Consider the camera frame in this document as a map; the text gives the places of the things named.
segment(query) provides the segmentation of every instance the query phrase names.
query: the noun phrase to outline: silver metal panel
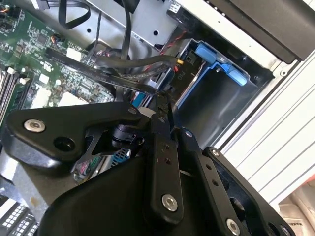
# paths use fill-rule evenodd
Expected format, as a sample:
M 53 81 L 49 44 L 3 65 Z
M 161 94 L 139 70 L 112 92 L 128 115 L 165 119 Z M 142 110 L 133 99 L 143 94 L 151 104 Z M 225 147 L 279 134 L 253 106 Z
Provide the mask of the silver metal panel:
M 18 193 L 13 192 L 16 196 L 12 196 L 12 193 L 6 193 L 9 189 L 5 189 L 4 195 L 9 194 L 9 197 L 27 205 L 37 221 L 41 220 L 57 197 L 76 186 L 72 175 L 59 178 L 43 175 L 32 167 L 17 163 L 4 150 L 0 156 L 0 167 L 2 166 L 8 169 L 0 168 L 0 175 L 9 177 L 18 190 Z
M 270 70 L 273 72 L 275 78 L 271 80 L 266 87 L 264 87 L 257 97 L 253 98 L 249 106 L 244 108 L 238 117 L 236 117 L 227 126 L 226 131 L 216 138 L 213 146 L 220 148 L 230 137 L 234 135 L 234 132 L 240 127 L 240 125 L 250 116 L 250 114 L 257 108 L 257 106 L 269 95 L 269 93 L 277 87 L 283 78 L 289 74 L 290 69 L 297 65 L 297 61 L 293 62 L 291 65 L 287 65 L 281 62 L 278 65 L 274 65 Z
M 314 68 L 315 52 L 222 150 L 272 205 L 315 173 Z
M 125 10 L 112 0 L 87 0 L 103 11 L 113 21 L 126 27 Z M 171 1 L 141 0 L 132 14 L 132 32 L 150 45 L 164 45 L 170 38 L 177 23 L 167 16 Z

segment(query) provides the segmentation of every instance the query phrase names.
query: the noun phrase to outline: red wire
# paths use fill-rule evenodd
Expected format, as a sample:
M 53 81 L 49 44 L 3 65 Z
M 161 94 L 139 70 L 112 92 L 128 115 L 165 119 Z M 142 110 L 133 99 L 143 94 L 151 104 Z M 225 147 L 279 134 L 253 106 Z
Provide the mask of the red wire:
M 185 34 L 186 34 L 186 31 L 184 31 L 180 36 L 178 36 L 177 38 L 175 38 L 173 42 L 171 42 L 169 45 L 166 46 L 166 48 L 164 49 L 164 52 L 161 52 L 160 55 L 164 55 L 164 54 L 165 54 L 165 51 L 166 51 L 167 49 L 173 47 L 174 44 L 175 44 L 178 40 L 180 40 L 181 38 L 184 37 Z M 144 69 L 144 71 L 147 71 L 148 69 L 150 69 L 151 66 L 152 66 L 152 65 L 148 65 L 147 68 Z

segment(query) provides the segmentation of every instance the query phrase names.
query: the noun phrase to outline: black metal bracket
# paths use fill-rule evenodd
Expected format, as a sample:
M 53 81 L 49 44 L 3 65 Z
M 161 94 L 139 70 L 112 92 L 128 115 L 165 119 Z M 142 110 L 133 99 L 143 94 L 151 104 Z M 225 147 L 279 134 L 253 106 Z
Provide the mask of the black metal bracket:
M 97 128 L 103 133 L 118 124 L 137 125 L 141 117 L 128 103 L 21 110 L 7 117 L 2 143 L 6 153 L 18 161 L 51 173 L 67 174 L 84 154 L 88 130 Z M 25 128 L 25 122 L 32 119 L 44 124 L 43 132 Z M 112 146 L 104 149 L 112 149 L 113 153 L 117 150 Z
M 8 116 L 2 134 L 4 150 L 45 175 L 69 174 L 80 159 L 88 160 L 100 152 L 113 154 L 128 148 L 132 153 L 126 163 L 58 197 L 45 214 L 39 235 L 82 235 L 85 228 L 79 223 L 67 224 L 65 231 L 56 231 L 55 223 L 61 214 L 80 215 L 81 219 L 91 212 L 106 219 L 115 215 L 114 221 L 120 221 L 125 213 L 129 219 L 134 215 L 126 232 L 137 235 L 148 235 L 143 233 L 148 231 L 199 235 L 194 234 L 198 231 L 286 236 L 284 227 L 294 236 L 289 225 L 218 150 L 208 148 L 202 153 L 194 135 L 180 126 L 176 109 L 168 101 L 159 93 L 154 98 L 156 113 L 150 118 L 119 102 L 22 110 Z M 105 188 L 115 197 L 104 194 Z M 94 204 L 100 204 L 100 213 Z M 141 210 L 130 204 L 141 204 Z M 126 212 L 119 215 L 117 208 Z M 91 227 L 93 233 L 101 230 L 94 221 Z

